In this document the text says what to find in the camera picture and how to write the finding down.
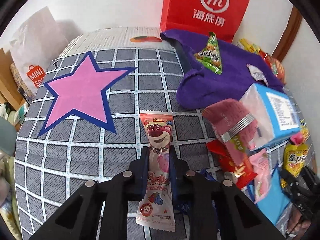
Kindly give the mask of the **purple cloth bag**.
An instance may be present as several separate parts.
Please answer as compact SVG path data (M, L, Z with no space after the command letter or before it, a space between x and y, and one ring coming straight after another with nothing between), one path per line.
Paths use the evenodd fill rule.
M222 73L219 75L206 68L194 56L206 46L208 36L170 29L162 32L161 38L174 46L180 59L184 78L177 88L176 100L185 109L206 108L225 99L240 100L251 84L255 83L248 64L263 72L269 88L283 92L283 83L257 54L218 40L222 57Z

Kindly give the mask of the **white silver small wrapper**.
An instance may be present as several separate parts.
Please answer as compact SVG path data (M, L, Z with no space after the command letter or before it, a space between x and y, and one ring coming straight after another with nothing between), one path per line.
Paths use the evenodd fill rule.
M264 73L258 67L251 64L246 64L246 66L251 74L251 77L253 77L255 81L263 82L268 87L268 81Z

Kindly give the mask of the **pink star sticker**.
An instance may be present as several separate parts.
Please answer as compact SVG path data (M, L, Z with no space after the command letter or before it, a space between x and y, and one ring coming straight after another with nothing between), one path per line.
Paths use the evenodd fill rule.
M38 136L71 115L116 133L106 91L135 70L135 67L101 69L88 51L72 72L43 84L54 99Z

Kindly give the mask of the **white Miniso plastic bag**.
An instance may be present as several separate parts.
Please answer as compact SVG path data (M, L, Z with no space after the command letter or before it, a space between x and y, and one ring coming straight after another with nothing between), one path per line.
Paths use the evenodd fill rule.
M10 41L14 64L28 90L35 95L52 60L57 59L68 41L44 7L25 20Z

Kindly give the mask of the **green triangular snack packet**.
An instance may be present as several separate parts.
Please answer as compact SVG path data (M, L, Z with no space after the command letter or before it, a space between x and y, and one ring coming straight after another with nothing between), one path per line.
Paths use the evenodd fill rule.
M210 36L206 46L201 51L194 54L194 56L204 67L217 75L221 75L222 60L217 37L214 32L210 32L209 34Z

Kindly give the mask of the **light pink candy packet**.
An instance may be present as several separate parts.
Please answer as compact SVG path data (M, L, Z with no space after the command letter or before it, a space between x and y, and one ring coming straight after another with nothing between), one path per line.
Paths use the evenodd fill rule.
M249 157L254 173L254 203L264 199L271 187L268 153L265 149Z

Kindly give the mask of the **red snack packet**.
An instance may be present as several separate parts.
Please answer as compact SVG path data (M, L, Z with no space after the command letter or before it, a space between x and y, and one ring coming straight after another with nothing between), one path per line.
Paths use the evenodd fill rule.
M257 176L245 153L243 162L240 165L236 165L227 148L220 141L212 140L206 143L206 146L208 151L217 158L224 176L233 181L239 189L242 190Z

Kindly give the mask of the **grey grid tablecloth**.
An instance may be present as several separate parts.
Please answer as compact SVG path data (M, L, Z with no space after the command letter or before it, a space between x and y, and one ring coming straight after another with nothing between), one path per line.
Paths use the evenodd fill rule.
M54 97L44 86L37 91L18 133L15 154L17 208L23 239L32 235L85 181L106 181L128 168L148 143L141 111L171 112L173 144L196 171L215 179L223 173L206 143L215 137L201 109L185 109L176 100L184 78L174 46L156 28L122 27L97 30L74 39L50 64L46 81L74 70L90 51L99 68L135 67L106 91L116 133L71 115L38 136ZM155 36L162 42L131 42Z

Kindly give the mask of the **blue plastic packet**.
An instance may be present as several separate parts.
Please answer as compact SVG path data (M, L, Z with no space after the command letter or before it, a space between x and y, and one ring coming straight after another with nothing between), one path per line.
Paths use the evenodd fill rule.
M276 165L272 173L271 188L267 196L257 202L256 206L274 225L276 225L289 204L290 199L282 191L278 165Z

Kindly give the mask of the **red Haidilao paper bag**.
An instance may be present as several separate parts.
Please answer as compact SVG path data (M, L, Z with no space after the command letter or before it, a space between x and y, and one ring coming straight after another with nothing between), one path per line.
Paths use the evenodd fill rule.
M163 0L161 31L180 29L232 42L249 0Z

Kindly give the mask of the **yellow snack packet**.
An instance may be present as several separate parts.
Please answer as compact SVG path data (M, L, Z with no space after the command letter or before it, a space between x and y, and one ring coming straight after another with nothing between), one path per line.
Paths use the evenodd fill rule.
M287 144L284 150L283 169L286 169L294 177L297 177L304 166L308 149L307 144Z

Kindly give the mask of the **blue tissue pack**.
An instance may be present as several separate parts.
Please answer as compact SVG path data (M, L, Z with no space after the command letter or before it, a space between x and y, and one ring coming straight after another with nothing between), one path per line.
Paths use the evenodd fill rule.
M278 144L300 132L298 115L286 94L254 83L240 101L258 122L250 150Z

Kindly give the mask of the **brown cardboard box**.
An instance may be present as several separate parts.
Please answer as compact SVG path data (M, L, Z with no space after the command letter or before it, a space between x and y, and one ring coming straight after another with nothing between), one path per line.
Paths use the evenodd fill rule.
M11 73L10 66L13 63L3 48L0 50L0 90L1 103L8 103L12 109L18 110L24 103L24 99L18 91L18 87Z

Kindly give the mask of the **pink bear snack packet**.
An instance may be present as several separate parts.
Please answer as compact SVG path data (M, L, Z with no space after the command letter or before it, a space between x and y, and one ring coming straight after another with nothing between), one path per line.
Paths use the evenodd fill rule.
M146 194L139 203L136 223L174 232L176 223L169 177L173 116L144 111L140 113L140 120L149 142L149 165Z

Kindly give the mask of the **orange fruit sticker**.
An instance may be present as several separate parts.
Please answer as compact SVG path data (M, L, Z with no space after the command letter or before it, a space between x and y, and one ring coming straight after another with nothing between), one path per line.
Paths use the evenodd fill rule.
M162 42L162 40L155 36L136 36L130 38L131 42L143 43L143 42Z

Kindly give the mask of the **brown wooden door frame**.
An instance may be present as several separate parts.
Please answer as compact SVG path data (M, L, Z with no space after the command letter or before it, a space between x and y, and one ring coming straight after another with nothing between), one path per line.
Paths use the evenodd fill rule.
M296 38L296 35L300 29L302 19L303 17L301 13L295 6L293 6L286 28L283 31L283 34L272 54L272 57L280 62L283 61Z

